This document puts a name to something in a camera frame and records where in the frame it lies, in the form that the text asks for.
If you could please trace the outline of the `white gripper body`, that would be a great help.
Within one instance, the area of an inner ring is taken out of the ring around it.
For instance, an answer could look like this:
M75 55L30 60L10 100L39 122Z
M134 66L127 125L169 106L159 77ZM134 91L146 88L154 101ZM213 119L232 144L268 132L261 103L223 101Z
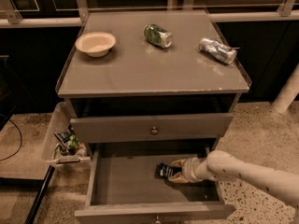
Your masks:
M190 183L201 182L208 178L205 158L188 158L182 166L182 174Z

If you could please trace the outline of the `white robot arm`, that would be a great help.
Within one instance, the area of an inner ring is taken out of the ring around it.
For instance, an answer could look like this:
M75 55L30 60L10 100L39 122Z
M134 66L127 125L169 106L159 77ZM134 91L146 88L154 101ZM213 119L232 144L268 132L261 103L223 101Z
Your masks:
M299 175L294 173L244 162L222 150L214 150L205 158L173 161L170 166L180 168L179 172L168 177L174 183L221 181L234 177L295 209L299 208Z

